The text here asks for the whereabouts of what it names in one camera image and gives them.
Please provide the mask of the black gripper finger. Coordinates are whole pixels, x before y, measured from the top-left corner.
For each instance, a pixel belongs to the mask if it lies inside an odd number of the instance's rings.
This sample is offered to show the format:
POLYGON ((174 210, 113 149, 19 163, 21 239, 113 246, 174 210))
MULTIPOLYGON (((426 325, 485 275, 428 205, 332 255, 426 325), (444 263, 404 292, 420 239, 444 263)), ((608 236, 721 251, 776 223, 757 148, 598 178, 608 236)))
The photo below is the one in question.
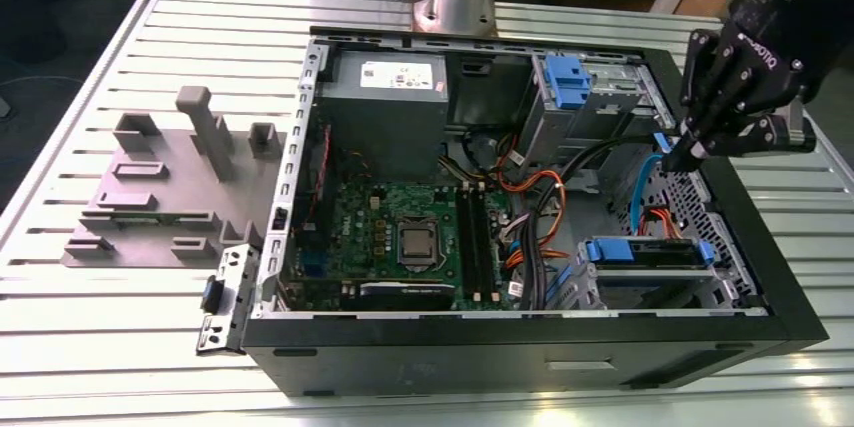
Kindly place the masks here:
POLYGON ((757 157, 811 153, 816 130, 803 109, 777 109, 760 116, 739 116, 700 136, 687 134, 685 171, 696 171, 712 157, 757 157))
POLYGON ((735 152, 748 117, 736 112, 756 69, 740 64, 740 48, 721 33, 699 29, 689 39, 681 105, 680 140, 664 157, 666 171, 695 171, 713 156, 735 152))

